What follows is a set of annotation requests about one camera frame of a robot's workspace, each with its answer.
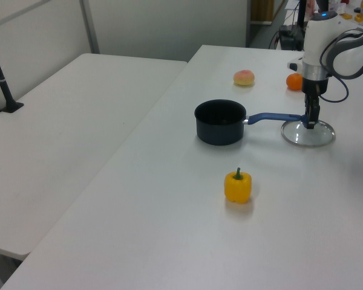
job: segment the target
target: peach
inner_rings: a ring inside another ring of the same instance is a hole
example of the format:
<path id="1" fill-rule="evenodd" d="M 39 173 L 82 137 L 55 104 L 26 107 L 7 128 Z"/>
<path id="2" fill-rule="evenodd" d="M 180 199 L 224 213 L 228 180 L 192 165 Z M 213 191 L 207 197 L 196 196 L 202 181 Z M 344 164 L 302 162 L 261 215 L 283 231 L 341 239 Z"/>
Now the peach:
<path id="1" fill-rule="evenodd" d="M 244 69 L 234 74 L 234 83 L 241 86 L 250 86 L 254 83 L 254 74 L 252 71 Z"/>

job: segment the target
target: pepper stem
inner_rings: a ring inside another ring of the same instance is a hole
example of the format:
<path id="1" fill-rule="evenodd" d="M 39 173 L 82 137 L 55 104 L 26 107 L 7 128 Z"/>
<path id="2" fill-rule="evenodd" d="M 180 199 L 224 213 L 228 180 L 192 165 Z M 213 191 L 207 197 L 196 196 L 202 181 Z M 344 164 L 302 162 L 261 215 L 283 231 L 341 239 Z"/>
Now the pepper stem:
<path id="1" fill-rule="evenodd" d="M 242 180 L 243 179 L 243 176 L 241 175 L 241 168 L 240 167 L 238 167 L 237 174 L 233 176 L 233 179 L 236 179 L 236 180 Z"/>

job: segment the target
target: yellow bell pepper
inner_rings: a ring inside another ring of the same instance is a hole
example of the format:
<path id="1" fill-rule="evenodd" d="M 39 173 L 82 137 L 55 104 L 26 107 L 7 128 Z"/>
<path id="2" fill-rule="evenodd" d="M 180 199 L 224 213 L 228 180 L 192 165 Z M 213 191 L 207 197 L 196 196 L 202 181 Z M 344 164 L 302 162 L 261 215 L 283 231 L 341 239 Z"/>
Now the yellow bell pepper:
<path id="1" fill-rule="evenodd" d="M 246 172 L 231 172 L 224 179 L 224 195 L 228 200 L 243 204 L 252 193 L 252 177 Z"/>

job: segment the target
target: black stand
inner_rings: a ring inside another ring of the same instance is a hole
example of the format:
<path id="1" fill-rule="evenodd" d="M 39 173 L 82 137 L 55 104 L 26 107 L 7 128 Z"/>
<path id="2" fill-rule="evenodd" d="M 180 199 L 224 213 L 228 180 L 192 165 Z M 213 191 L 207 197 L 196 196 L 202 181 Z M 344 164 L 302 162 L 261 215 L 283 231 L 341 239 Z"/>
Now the black stand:
<path id="1" fill-rule="evenodd" d="M 8 87 L 4 74 L 2 73 L 1 67 L 0 67 L 0 88 L 7 102 L 6 107 L 2 110 L 3 112 L 13 113 L 14 111 L 17 111 L 19 108 L 23 107 L 24 104 L 16 103 L 15 100 L 13 99 L 10 88 Z"/>
<path id="2" fill-rule="evenodd" d="M 298 6 L 298 16 L 297 16 L 297 25 L 300 28 L 304 29 L 304 18 L 305 18 L 305 10 L 307 8 L 307 0 L 300 0 Z"/>

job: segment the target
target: orange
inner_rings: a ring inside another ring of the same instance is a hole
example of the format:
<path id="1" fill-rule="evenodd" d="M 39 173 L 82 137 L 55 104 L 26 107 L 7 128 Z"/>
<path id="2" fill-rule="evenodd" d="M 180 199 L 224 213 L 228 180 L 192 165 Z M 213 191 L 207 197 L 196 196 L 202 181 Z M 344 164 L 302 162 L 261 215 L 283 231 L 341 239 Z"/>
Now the orange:
<path id="1" fill-rule="evenodd" d="M 297 72 L 294 74 L 290 74 L 286 78 L 286 85 L 289 89 L 293 91 L 299 91 L 301 89 L 301 86 L 303 85 L 303 77 L 301 74 L 298 74 Z"/>

